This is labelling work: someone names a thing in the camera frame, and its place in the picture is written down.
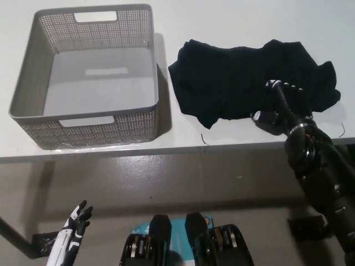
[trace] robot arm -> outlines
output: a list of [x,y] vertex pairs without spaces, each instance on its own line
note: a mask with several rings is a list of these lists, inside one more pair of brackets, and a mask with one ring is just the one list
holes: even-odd
[[85,229],[90,225],[92,207],[81,213],[87,201],[77,205],[58,233],[49,255],[47,266],[72,266],[78,254]]
[[[288,163],[312,207],[333,230],[346,254],[346,264],[355,265],[355,171],[313,121],[302,89],[280,80],[270,81],[268,87],[277,112],[258,112],[253,119],[257,124],[279,127],[287,135]],[[291,98],[286,94],[292,102],[296,99],[303,104],[289,106],[287,99]]]

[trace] floor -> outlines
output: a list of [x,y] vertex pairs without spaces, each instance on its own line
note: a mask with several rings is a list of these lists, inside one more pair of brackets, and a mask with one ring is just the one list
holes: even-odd
[[[153,214],[200,211],[236,224],[256,266],[344,265],[336,239],[296,245],[288,218],[314,213],[281,149],[0,165],[0,216],[28,239],[94,206],[75,266],[118,265],[126,237]],[[45,265],[0,237],[0,265]]]

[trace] white table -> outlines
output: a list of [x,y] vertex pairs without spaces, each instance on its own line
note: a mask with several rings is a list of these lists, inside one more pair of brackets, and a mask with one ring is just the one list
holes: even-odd
[[[44,151],[8,115],[21,68],[33,15],[40,9],[141,3],[142,0],[12,0],[0,3],[0,162],[55,160],[92,156],[153,155],[207,150],[281,146],[284,136],[272,136],[250,119],[219,120],[211,130],[195,117],[183,115],[167,66],[191,38],[217,47],[259,48],[271,39],[300,41],[318,64],[331,60],[342,98],[334,107],[314,114],[319,127],[335,143],[355,142],[355,2],[318,0],[145,0],[153,8],[158,63],[169,83],[171,129],[143,144],[94,149]],[[346,129],[343,134],[342,123]]]

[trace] robot finger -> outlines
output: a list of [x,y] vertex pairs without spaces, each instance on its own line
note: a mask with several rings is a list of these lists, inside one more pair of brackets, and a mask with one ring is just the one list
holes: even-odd
[[76,206],[76,208],[73,210],[72,214],[70,215],[70,217],[75,221],[79,214],[80,211],[85,207],[85,205],[87,204],[86,200],[83,200],[82,203],[80,203],[79,205]]
[[79,215],[78,221],[81,222],[90,219],[92,216],[92,211],[93,211],[93,206],[90,206],[82,214]]
[[253,112],[251,113],[251,119],[254,122],[257,123],[262,123],[262,124],[266,124],[266,125],[278,125],[278,123],[280,122],[279,117],[278,117],[278,113],[276,112],[271,112],[271,111],[258,111],[258,112]]

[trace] basket handle hole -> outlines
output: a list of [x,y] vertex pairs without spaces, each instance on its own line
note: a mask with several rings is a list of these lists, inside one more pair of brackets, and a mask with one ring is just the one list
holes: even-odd
[[74,18],[78,23],[116,21],[117,13],[116,11],[74,13]]
[[115,119],[113,118],[113,116],[100,116],[100,117],[60,120],[59,123],[62,125],[62,127],[94,126],[94,125],[113,124],[115,123]]

